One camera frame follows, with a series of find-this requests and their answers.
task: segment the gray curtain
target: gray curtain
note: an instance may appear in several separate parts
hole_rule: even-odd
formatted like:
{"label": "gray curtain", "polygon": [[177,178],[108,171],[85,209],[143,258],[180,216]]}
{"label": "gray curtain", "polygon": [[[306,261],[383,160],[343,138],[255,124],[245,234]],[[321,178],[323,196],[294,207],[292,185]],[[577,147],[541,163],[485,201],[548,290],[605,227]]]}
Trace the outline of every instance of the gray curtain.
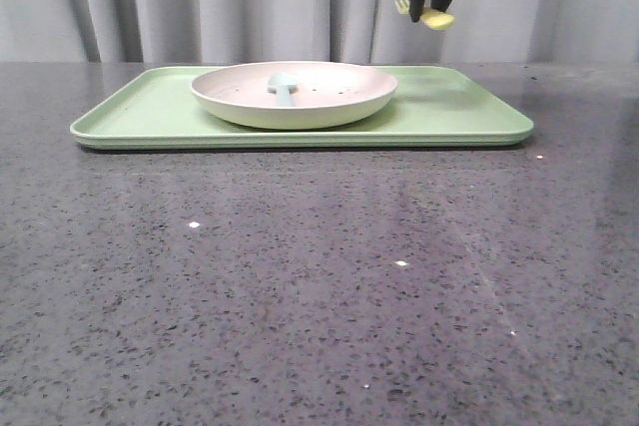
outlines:
{"label": "gray curtain", "polygon": [[455,0],[445,33],[394,0],[0,0],[0,61],[639,60],[636,0]]}

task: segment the countertop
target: countertop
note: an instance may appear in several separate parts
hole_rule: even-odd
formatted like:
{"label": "countertop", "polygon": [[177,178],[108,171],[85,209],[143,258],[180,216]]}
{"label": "countertop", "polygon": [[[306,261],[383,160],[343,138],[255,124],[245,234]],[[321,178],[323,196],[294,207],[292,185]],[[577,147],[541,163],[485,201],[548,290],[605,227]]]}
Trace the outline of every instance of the countertop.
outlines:
{"label": "countertop", "polygon": [[0,424],[639,424],[639,66],[449,65],[510,148],[97,153],[0,64]]}

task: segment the tray rim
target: tray rim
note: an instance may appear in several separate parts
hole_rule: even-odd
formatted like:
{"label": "tray rim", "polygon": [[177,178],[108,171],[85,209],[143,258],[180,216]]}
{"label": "tray rim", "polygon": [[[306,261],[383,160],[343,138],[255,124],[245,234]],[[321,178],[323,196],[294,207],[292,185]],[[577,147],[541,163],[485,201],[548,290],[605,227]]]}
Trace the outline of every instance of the tray rim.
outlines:
{"label": "tray rim", "polygon": [[[129,82],[124,84],[114,93],[109,95],[103,101],[98,103],[88,112],[77,118],[69,126],[69,131],[76,142],[83,147],[94,150],[186,150],[186,149],[273,149],[273,148],[308,148],[308,147],[488,147],[488,146],[513,146],[530,136],[534,130],[534,122],[523,113],[502,101],[499,97],[484,89],[481,85],[472,81],[463,73],[448,67],[437,65],[370,65],[369,67],[379,68],[381,70],[411,70],[419,69],[437,69],[446,70],[455,75],[462,76],[464,79],[472,82],[481,90],[489,94],[491,97],[511,109],[515,115],[527,124],[525,128],[512,130],[507,132],[486,132],[477,134],[473,132],[459,132],[455,134],[421,134],[421,133],[403,133],[392,132],[376,134],[372,131],[340,131],[332,130],[335,128],[327,128],[320,130],[305,131],[255,131],[249,133],[212,133],[206,135],[191,136],[155,136],[155,135],[136,135],[136,136],[112,136],[90,134],[79,130],[79,126],[87,119],[95,116],[100,112],[106,104],[113,102],[118,97],[130,93],[131,90],[144,85],[156,77],[171,74],[175,71],[184,70],[219,70],[227,66],[220,65],[176,65],[163,66],[147,69]],[[248,135],[253,142],[246,142],[246,139],[240,139],[240,135]]]}

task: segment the spoon handle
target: spoon handle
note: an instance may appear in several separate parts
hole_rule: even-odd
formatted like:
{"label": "spoon handle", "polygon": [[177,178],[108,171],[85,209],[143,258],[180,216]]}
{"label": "spoon handle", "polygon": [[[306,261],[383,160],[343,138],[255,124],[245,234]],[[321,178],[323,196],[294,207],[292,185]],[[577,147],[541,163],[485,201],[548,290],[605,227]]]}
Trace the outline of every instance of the spoon handle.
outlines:
{"label": "spoon handle", "polygon": [[294,105],[291,90],[288,87],[278,86],[276,90],[276,105],[278,107],[292,107]]}

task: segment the plastic tray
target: plastic tray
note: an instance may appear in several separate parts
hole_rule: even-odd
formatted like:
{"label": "plastic tray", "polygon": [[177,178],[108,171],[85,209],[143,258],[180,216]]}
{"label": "plastic tray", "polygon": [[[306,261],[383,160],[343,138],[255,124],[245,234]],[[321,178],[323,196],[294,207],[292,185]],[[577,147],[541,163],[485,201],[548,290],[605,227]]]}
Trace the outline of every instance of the plastic tray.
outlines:
{"label": "plastic tray", "polygon": [[205,111],[192,80],[216,67],[144,72],[71,124],[98,150],[514,145],[533,129],[519,113],[461,73],[435,66],[376,67],[394,75],[393,99],[376,114],[340,127],[269,131]]}

